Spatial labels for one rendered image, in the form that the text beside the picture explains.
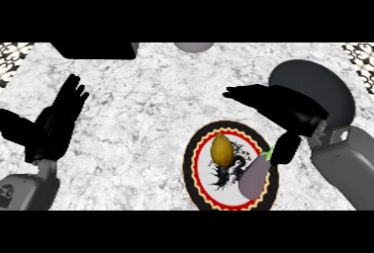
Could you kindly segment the yellow lemon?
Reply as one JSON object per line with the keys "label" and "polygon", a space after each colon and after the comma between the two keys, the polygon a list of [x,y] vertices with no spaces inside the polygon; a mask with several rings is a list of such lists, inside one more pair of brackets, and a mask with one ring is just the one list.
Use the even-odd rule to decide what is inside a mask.
{"label": "yellow lemon", "polygon": [[219,166],[229,166],[234,161],[234,147],[228,137],[219,133],[210,146],[210,156]]}

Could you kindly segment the black appliance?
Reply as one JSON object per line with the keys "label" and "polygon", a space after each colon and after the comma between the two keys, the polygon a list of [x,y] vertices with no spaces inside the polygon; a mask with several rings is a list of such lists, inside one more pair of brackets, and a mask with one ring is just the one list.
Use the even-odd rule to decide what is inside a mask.
{"label": "black appliance", "polygon": [[124,59],[132,60],[137,55],[136,42],[53,42],[53,47],[68,59]]}

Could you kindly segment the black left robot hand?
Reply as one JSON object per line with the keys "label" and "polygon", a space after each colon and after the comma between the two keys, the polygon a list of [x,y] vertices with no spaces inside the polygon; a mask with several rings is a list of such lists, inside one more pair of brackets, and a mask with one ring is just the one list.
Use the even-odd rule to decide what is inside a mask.
{"label": "black left robot hand", "polygon": [[16,113],[0,109],[0,135],[25,147],[25,162],[58,161],[66,152],[74,124],[89,97],[74,74],[65,80],[53,103],[31,122]]}

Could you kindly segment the purple eggplant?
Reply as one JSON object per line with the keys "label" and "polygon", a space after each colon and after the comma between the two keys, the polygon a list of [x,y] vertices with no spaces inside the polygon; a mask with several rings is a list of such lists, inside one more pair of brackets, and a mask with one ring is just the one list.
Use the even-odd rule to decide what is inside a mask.
{"label": "purple eggplant", "polygon": [[241,175],[238,181],[238,189],[241,195],[248,200],[256,200],[262,194],[266,175],[272,167],[270,164],[272,154],[273,149],[263,151]]}

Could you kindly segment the black-rimmed patterned plate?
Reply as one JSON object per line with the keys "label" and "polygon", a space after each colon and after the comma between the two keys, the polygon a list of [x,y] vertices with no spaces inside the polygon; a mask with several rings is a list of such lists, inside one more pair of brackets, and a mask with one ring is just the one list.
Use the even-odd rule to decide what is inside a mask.
{"label": "black-rimmed patterned plate", "polygon": [[[228,168],[222,168],[210,156],[219,134],[226,136],[234,147],[235,160]],[[241,195],[238,187],[239,175],[269,150],[263,136],[239,122],[213,122],[195,132],[186,145],[183,175],[189,198],[201,211],[268,211],[272,208],[279,188],[276,167],[269,168],[256,200]]]}

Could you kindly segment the dark grey pan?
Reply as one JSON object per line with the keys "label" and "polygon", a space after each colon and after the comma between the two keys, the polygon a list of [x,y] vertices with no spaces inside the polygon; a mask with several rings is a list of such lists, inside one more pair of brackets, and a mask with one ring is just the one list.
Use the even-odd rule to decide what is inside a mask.
{"label": "dark grey pan", "polygon": [[355,100],[340,77],[321,64],[293,59],[270,72],[269,85],[281,85],[309,96],[328,111],[327,129],[346,127],[355,118]]}

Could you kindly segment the grey round object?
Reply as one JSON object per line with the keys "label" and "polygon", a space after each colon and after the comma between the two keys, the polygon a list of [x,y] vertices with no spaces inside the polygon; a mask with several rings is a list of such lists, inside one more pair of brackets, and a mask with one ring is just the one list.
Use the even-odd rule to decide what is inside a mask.
{"label": "grey round object", "polygon": [[176,42],[179,50],[188,53],[201,53],[213,46],[211,42]]}

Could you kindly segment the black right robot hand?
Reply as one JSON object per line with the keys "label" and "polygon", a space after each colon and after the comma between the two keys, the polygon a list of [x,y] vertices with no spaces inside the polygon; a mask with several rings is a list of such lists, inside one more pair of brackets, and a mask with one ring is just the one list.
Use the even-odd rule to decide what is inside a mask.
{"label": "black right robot hand", "polygon": [[328,112],[319,103],[303,93],[279,85],[228,87],[222,96],[257,112],[285,130],[276,140],[270,164],[288,164],[294,158],[302,137],[312,137]]}

